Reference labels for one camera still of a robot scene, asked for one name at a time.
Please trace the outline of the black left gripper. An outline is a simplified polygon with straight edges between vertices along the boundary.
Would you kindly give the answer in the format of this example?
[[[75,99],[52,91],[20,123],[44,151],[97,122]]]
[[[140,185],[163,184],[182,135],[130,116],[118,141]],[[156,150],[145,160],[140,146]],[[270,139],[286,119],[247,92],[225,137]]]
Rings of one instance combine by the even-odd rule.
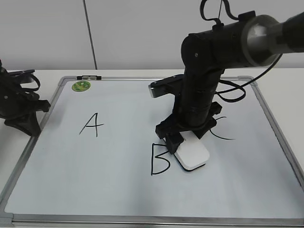
[[[37,112],[48,112],[50,103],[41,100],[40,81],[34,70],[8,72],[0,67],[0,117],[4,124],[29,136],[39,136]]]

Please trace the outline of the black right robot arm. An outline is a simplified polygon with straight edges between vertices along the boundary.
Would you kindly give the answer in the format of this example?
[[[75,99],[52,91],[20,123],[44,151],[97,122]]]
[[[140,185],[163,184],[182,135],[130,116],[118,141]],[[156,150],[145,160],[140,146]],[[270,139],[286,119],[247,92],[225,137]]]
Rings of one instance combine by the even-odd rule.
[[[214,115],[222,107],[213,97],[226,69],[271,66],[281,54],[303,50],[303,14],[280,23],[250,11],[240,14],[235,23],[189,34],[181,45],[184,73],[149,86],[153,97],[175,97],[172,113],[156,126],[157,136],[172,154],[184,141],[182,132],[201,138],[217,124]]]

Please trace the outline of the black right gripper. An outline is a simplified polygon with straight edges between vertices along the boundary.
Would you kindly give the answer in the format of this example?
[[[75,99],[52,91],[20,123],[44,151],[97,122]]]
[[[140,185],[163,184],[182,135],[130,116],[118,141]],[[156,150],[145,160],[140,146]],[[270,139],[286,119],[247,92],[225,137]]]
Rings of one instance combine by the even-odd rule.
[[[174,96],[172,113],[155,127],[157,136],[165,138],[166,147],[174,154],[184,142],[182,132],[192,131],[198,139],[217,125],[214,115],[222,106],[214,102],[214,93],[195,93],[190,100],[184,100],[181,92]]]

